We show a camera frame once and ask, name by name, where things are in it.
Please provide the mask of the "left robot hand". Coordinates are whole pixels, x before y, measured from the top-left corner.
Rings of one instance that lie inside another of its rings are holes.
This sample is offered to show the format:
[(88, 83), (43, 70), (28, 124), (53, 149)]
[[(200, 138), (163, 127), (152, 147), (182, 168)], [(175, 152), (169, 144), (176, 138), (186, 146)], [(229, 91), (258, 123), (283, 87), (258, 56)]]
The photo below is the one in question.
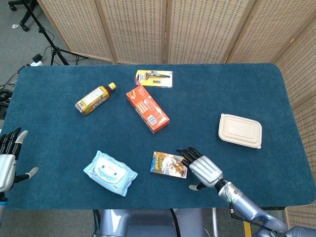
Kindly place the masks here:
[(0, 136), (0, 194), (9, 191), (13, 184), (31, 179), (39, 170), (38, 167), (32, 168), (23, 175), (16, 175), (16, 166), (20, 151), (28, 131), (21, 132), (21, 128), (9, 134)]

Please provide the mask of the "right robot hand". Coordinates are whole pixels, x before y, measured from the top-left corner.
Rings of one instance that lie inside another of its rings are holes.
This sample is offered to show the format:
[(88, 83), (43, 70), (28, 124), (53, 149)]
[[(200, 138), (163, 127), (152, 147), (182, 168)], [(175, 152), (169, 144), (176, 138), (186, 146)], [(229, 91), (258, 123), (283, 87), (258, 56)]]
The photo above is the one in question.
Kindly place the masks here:
[(189, 185), (189, 189), (199, 191), (205, 187), (216, 188), (217, 191), (225, 185), (222, 170), (207, 156), (202, 155), (197, 149), (176, 150), (180, 155), (180, 162), (187, 167), (199, 180), (197, 185)]

